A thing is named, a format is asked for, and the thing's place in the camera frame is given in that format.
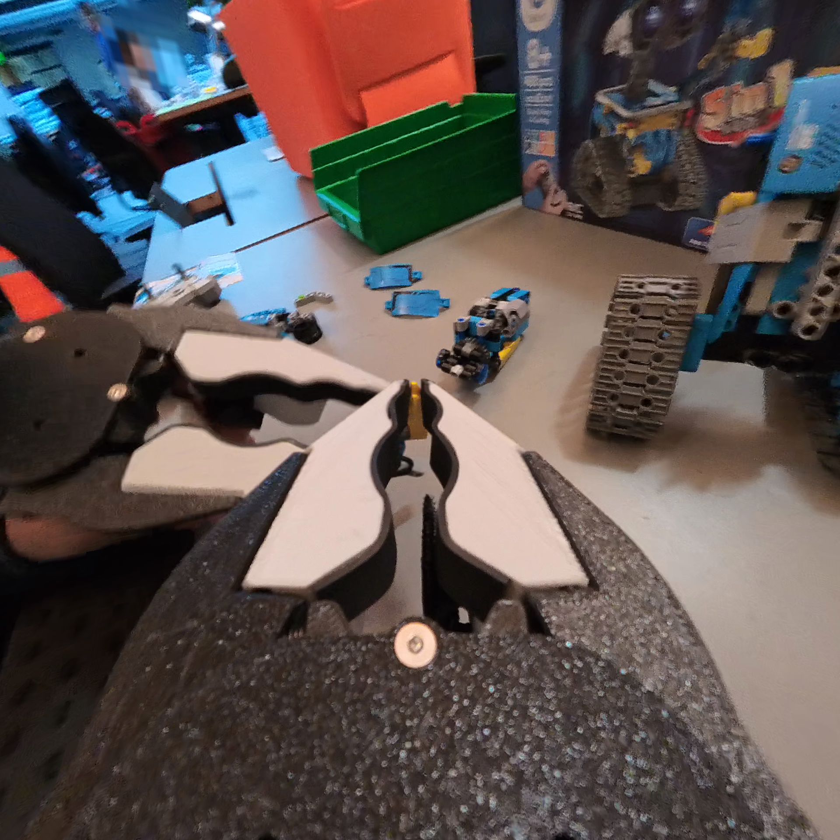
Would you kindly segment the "black chair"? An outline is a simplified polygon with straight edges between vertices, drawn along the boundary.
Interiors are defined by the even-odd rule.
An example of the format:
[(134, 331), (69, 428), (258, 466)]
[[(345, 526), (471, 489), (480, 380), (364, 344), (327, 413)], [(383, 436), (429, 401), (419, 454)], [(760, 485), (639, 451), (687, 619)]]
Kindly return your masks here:
[(68, 208), (1, 163), (1, 246), (73, 308), (103, 311), (124, 278), (116, 255)]

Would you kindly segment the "small black blue brick assembly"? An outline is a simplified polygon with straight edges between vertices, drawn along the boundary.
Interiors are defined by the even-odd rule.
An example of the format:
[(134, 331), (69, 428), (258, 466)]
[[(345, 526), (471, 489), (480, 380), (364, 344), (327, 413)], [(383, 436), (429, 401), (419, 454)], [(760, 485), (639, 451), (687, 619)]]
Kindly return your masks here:
[(258, 311), (244, 316), (240, 321), (274, 329), (281, 337), (292, 337), (298, 342), (309, 345), (317, 343), (322, 338), (322, 329), (314, 313), (298, 309), (289, 311), (279, 308)]

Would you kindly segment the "person's left hand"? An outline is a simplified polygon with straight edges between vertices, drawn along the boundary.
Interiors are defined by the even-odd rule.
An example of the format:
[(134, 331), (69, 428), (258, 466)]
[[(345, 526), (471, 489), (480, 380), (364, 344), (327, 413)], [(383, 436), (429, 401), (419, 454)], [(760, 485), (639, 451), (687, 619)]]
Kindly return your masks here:
[(111, 546), (162, 537), (171, 532), (196, 532), (216, 524), (220, 512), (177, 521), (159, 528), (133, 531), (98, 531), (62, 518), (35, 515), (4, 518), (2, 531), (10, 553), (35, 563), (71, 560)]

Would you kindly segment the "green plastic bin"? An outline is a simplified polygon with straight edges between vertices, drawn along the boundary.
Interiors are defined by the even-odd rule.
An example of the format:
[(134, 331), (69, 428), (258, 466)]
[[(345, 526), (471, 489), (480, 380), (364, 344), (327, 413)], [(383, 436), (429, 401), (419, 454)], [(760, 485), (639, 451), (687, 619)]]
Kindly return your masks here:
[(321, 208), (384, 255), (521, 194), (518, 96), (471, 93), (311, 149)]

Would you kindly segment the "dark blue printed cardboard box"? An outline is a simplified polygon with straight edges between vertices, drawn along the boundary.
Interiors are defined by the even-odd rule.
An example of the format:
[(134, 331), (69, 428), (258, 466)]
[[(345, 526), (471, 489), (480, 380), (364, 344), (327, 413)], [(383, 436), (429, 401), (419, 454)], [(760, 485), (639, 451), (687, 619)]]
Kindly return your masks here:
[(520, 2), (525, 204), (705, 251), (795, 73), (788, 2)]

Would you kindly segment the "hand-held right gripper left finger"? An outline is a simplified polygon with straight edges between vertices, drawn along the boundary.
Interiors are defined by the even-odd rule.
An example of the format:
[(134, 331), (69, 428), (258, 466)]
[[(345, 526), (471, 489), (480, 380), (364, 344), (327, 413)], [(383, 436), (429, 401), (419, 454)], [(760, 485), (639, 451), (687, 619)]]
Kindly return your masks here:
[(396, 541), (385, 489), (400, 465), (409, 403), (409, 382), (395, 381), (314, 442), (244, 590), (333, 601), (350, 620), (387, 592)]

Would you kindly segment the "blue flat plastic panel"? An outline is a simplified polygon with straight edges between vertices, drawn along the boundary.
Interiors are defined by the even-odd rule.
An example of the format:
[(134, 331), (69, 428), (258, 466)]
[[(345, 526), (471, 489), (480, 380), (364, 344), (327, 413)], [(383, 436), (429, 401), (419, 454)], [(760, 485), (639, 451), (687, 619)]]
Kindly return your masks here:
[(363, 283), (371, 290), (410, 288), (423, 277), (423, 272), (410, 264), (389, 264), (370, 268)]
[(394, 318), (435, 319), (449, 310), (450, 299), (439, 290), (397, 290), (385, 300), (384, 310)]

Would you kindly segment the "grey desk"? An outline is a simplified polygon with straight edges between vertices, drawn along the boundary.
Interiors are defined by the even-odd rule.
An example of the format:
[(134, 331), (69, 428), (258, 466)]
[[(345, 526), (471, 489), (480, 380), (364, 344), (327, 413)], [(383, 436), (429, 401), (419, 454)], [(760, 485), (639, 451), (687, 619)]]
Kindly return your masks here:
[[(377, 257), (324, 218), (238, 255), (227, 293), (249, 314), (327, 291), (317, 348), (386, 380), (427, 377), (453, 319), (499, 287), (532, 293), (521, 347), (458, 398), (537, 451), (644, 551), (703, 636), (738, 714), (824, 838), (838, 838), (838, 479), (821, 467), (795, 384), (705, 362), (680, 376), (648, 443), (585, 432), (590, 379), (620, 275), (714, 277), (702, 255), (511, 203)], [(410, 288), (371, 290), (370, 268), (410, 264)], [(437, 318), (394, 318), (394, 291), (450, 299)]]

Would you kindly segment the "orange plastic bin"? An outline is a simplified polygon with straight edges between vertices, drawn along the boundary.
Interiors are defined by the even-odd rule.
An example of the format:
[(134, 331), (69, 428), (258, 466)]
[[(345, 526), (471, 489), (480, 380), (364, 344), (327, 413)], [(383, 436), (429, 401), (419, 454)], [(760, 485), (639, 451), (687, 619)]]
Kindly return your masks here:
[(476, 91), (469, 1), (231, 1), (224, 36), (277, 148), (310, 151)]

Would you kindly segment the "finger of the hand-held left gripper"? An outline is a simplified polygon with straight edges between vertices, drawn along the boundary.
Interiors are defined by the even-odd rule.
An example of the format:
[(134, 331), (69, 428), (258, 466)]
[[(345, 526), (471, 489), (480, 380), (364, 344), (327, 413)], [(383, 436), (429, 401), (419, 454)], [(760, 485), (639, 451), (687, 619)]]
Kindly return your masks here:
[(202, 427), (172, 426), (132, 453), (121, 489), (133, 494), (246, 497), (289, 457), (308, 451), (289, 439), (238, 445)]
[(293, 339), (190, 330), (173, 360), (202, 395), (225, 403), (251, 399), (257, 411), (292, 426), (316, 424), (329, 401), (361, 406), (390, 386)]

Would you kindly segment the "black dotted mat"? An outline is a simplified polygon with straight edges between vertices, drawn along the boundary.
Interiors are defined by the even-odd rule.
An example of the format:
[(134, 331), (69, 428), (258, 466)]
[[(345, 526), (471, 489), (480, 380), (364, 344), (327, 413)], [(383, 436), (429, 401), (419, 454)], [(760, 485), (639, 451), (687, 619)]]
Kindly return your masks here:
[(24, 835), (49, 797), (126, 640), (178, 562), (75, 582), (17, 614), (2, 661), (2, 839)]

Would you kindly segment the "grey brick motor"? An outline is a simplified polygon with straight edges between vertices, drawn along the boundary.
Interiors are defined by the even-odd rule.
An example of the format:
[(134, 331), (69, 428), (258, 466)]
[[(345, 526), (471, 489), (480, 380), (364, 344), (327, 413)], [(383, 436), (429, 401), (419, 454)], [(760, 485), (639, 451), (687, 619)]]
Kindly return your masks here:
[(197, 306), (210, 309), (222, 300), (223, 291), (243, 279), (235, 266), (196, 266), (177, 269), (161, 280), (142, 281), (133, 308), (171, 308)]

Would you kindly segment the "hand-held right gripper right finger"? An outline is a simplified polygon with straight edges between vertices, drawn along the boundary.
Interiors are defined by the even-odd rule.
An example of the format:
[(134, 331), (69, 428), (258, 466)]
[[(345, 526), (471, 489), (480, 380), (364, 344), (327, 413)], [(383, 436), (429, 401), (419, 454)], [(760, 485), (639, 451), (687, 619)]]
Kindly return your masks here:
[(428, 380), (421, 408), (442, 487), (434, 569), (444, 593), (483, 623), (500, 601), (588, 587), (589, 571), (526, 450)]

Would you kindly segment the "small blue motor assembly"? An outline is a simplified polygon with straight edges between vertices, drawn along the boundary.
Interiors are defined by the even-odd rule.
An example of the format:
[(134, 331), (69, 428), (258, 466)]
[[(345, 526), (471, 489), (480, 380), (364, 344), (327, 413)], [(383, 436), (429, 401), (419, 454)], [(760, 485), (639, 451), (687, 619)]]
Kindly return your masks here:
[(486, 384), (515, 353), (530, 316), (531, 292), (523, 288), (501, 288), (478, 299), (456, 319), (453, 345), (438, 352), (437, 368), (476, 386)]

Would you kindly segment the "blue grey tracked toy robot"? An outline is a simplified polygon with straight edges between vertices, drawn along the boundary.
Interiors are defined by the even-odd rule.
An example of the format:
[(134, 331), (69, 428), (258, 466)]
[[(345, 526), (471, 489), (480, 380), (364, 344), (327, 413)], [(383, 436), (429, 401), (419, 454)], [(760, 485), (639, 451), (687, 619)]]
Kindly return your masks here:
[(748, 364), (796, 384), (822, 466), (839, 470), (839, 70), (792, 81), (757, 191), (719, 202), (705, 311), (688, 276), (620, 276), (586, 429), (650, 439), (681, 372)]

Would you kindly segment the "orange striped object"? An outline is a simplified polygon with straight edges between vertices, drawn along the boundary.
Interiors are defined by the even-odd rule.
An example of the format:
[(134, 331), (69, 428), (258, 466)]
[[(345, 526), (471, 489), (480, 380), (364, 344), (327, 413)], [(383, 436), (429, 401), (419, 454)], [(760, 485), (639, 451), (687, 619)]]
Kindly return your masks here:
[(63, 312), (65, 304), (6, 247), (1, 247), (1, 291), (18, 321), (36, 322)]

